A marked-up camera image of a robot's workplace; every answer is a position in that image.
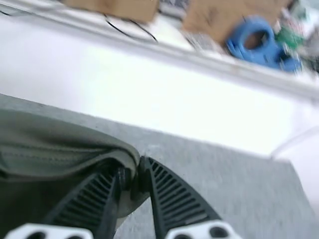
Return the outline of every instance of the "gray surface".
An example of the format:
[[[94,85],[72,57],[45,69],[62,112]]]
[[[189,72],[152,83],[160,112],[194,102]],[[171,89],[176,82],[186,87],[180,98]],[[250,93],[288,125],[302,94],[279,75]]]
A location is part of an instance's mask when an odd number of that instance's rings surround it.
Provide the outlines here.
[[[243,238],[319,238],[318,221],[289,163],[3,95],[0,107],[85,125],[132,144],[185,179]],[[115,238],[155,238],[149,200],[126,219]]]

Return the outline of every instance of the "green object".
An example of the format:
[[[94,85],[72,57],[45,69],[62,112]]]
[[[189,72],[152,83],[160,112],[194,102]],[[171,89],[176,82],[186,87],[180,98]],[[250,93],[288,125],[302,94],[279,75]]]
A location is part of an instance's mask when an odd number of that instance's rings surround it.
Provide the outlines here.
[[[282,29],[276,35],[276,41],[287,44],[292,50],[295,50],[298,46],[303,44],[304,40],[303,36],[296,34],[286,26],[282,26]]]

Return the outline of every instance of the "bolt hole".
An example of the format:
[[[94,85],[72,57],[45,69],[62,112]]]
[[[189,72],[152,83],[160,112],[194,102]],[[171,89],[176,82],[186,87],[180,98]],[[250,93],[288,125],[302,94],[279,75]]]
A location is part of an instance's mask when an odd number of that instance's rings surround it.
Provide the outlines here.
[[[26,239],[45,239],[46,235],[44,232],[36,232],[29,235]]]
[[[67,238],[67,239],[83,239],[82,237],[79,237],[79,236],[72,236],[70,238]]]
[[[174,239],[191,239],[191,237],[187,236],[187,235],[180,234],[180,235],[175,236]]]
[[[226,238],[228,237],[228,232],[224,228],[213,227],[209,231],[212,238]]]

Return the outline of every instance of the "white shelf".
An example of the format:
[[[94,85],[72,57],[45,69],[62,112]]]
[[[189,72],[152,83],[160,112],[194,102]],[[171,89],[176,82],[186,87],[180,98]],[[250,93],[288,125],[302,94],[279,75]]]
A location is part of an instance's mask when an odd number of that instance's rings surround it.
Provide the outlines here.
[[[0,0],[0,3],[16,9],[29,10],[35,7],[55,7],[60,3],[52,3],[51,0]],[[297,75],[268,69],[251,63],[237,60],[233,57],[218,53],[198,54],[183,38],[182,34],[162,16],[145,26],[159,41],[159,43],[138,42],[132,40],[109,27],[101,14],[63,8],[57,10],[38,12],[38,17],[44,17],[53,21],[80,28],[95,34],[133,44],[148,50],[164,53],[171,57],[182,58],[209,69],[212,74],[220,72],[225,75],[236,76],[242,80],[259,83],[276,89],[284,90],[312,100],[319,100],[319,85],[314,83],[315,74],[298,73]],[[125,32],[148,37],[140,29],[128,25],[120,20],[112,19],[113,23]]]

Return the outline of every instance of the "black cable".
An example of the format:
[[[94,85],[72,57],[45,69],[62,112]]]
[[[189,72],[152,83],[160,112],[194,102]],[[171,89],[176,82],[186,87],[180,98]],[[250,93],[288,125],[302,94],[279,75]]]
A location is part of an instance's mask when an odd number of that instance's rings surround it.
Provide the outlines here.
[[[1,11],[0,10],[0,13],[2,13],[3,15],[6,15],[6,16],[13,16],[13,17],[17,17],[17,16],[28,16],[28,15],[38,15],[38,13],[42,13],[42,12],[46,12],[46,11],[51,11],[51,10],[57,10],[57,9],[60,9],[60,8],[65,8],[65,5],[59,5],[58,7],[57,6],[54,6],[54,7],[35,7],[32,9],[32,11],[27,11],[27,10],[17,10],[13,13],[8,13],[8,12],[4,12],[4,11]],[[158,42],[158,40],[149,32],[147,31],[146,29],[144,29],[141,25],[139,25],[137,22],[135,21],[132,21],[132,20],[129,20],[130,23],[136,25],[139,29],[141,29],[142,31],[144,31],[147,35],[149,35],[153,40],[148,40],[148,39],[145,39],[145,38],[141,38],[141,37],[138,37],[138,36],[133,36],[133,35],[130,35],[122,30],[120,30],[119,28],[117,28],[116,26],[114,26],[109,20],[108,20],[108,17],[106,15],[104,15],[105,17],[105,21],[108,23],[108,25],[110,25],[112,28],[114,28],[115,30],[117,30],[118,32],[122,33],[123,35],[131,38],[131,39],[134,39],[134,40],[138,40],[138,41],[141,41],[141,42],[147,42],[147,43],[154,43],[154,42]]]
[[[148,40],[148,39],[145,39],[145,38],[141,38],[141,37],[138,37],[138,36],[133,36],[133,35],[130,35],[122,30],[120,30],[119,28],[117,28],[116,26],[114,26],[109,20],[108,20],[108,17],[106,15],[104,15],[105,17],[105,21],[107,22],[108,25],[110,25],[112,28],[114,28],[115,30],[117,30],[118,32],[122,33],[123,35],[131,38],[131,39],[134,39],[134,40],[138,40],[138,41],[142,41],[142,42],[147,42],[147,43],[154,43],[154,42],[158,42],[158,40],[149,32],[147,31],[145,28],[143,28],[141,25],[139,25],[137,22],[135,21],[132,21],[132,20],[129,20],[130,23],[136,25],[139,29],[141,29],[142,31],[144,31],[147,35],[149,35],[153,40]]]
[[[59,6],[50,6],[50,7],[35,7],[35,8],[32,8],[31,11],[28,11],[28,10],[17,10],[17,11],[14,11],[13,13],[8,13],[8,12],[4,12],[4,11],[1,11],[0,10],[0,13],[2,13],[3,15],[6,15],[6,16],[30,16],[30,15],[38,15],[39,13],[42,13],[42,12],[47,12],[47,11],[51,11],[51,10],[58,10],[58,9],[61,9],[61,8],[65,8],[65,5],[59,5]]]

